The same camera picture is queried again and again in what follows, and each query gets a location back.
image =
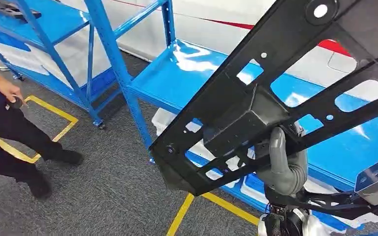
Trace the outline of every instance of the black metal frame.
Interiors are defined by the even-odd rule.
[[[328,11],[317,18],[314,9],[321,4]],[[286,106],[271,83],[325,39],[339,41],[358,67],[297,107]],[[251,59],[264,72],[246,86],[237,74]],[[378,81],[378,1],[277,0],[150,146],[151,155],[170,187],[201,195],[268,167],[265,148],[256,150],[255,159],[247,150],[268,139],[275,126],[284,130],[290,155],[378,117],[378,99],[352,112],[335,105],[336,97],[366,80]],[[323,127],[300,137],[293,124],[308,114]],[[193,119],[203,124],[197,132],[186,129]],[[185,153],[201,139],[216,159],[198,168]],[[236,155],[245,165],[231,171],[225,162]],[[223,177],[209,179],[205,173],[211,169]]]

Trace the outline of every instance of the hand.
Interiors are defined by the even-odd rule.
[[[14,103],[16,101],[15,97],[13,95],[18,96],[21,101],[24,103],[24,98],[22,97],[21,90],[19,87],[13,85],[11,82],[9,82],[6,79],[0,80],[0,92],[5,95],[6,99],[8,101]]]

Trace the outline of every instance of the gray carpet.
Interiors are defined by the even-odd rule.
[[[129,55],[125,59],[132,75],[147,64]],[[186,193],[166,189],[156,166],[148,162],[148,153],[122,96],[103,111],[107,129],[98,130],[77,106],[32,81],[18,84],[25,97],[34,94],[79,119],[60,142],[65,148],[83,153],[86,161],[70,167],[39,160],[38,168],[54,189],[46,201],[34,200],[25,184],[0,176],[0,235],[165,235]],[[141,109],[154,135],[150,119],[157,108],[142,102]],[[52,137],[67,125],[66,120],[38,105],[31,104],[27,113]],[[33,155],[26,147],[11,144]],[[257,217],[261,214],[221,190],[214,193]],[[378,231],[378,224],[369,225],[364,232],[373,231]],[[348,235],[361,233],[350,231]],[[209,200],[196,198],[177,235],[256,235],[256,228]]]

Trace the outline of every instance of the red stripe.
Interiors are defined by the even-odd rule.
[[[133,3],[130,3],[130,2],[126,2],[126,1],[121,1],[121,0],[113,0],[113,1],[129,4],[129,5],[134,5],[134,6],[139,6],[139,7],[145,7],[145,6],[142,6],[142,5],[137,5],[137,4],[133,4]],[[205,18],[200,18],[200,19],[206,20],[206,21],[212,21],[212,22],[216,22],[216,23],[220,23],[220,24],[225,24],[225,25],[229,25],[229,26],[235,26],[235,27],[248,29],[248,30],[251,30],[254,27],[254,25],[241,24],[241,23],[235,23],[235,22],[217,21],[217,20],[210,20],[210,19],[205,19]],[[348,57],[351,57],[351,55],[347,52],[347,50],[345,48],[343,48],[341,46],[341,44],[337,43],[334,40],[325,39],[325,40],[321,41],[318,44],[318,46],[325,48],[325,49],[328,49],[328,50],[331,50],[333,52],[340,53],[340,54],[346,55]]]
[[[345,48],[343,48],[341,46],[341,44],[337,43],[334,40],[325,39],[325,40],[321,41],[318,44],[318,46],[320,46],[322,48],[326,48],[326,49],[331,50],[333,52],[340,53],[340,54],[351,57],[350,53],[348,53],[348,51]]]

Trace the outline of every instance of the black pants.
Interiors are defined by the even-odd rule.
[[[43,159],[50,159],[62,150],[62,145],[51,139],[24,117],[19,109],[0,108],[0,137],[23,143]],[[37,174],[34,164],[22,161],[0,147],[0,175],[26,181]]]

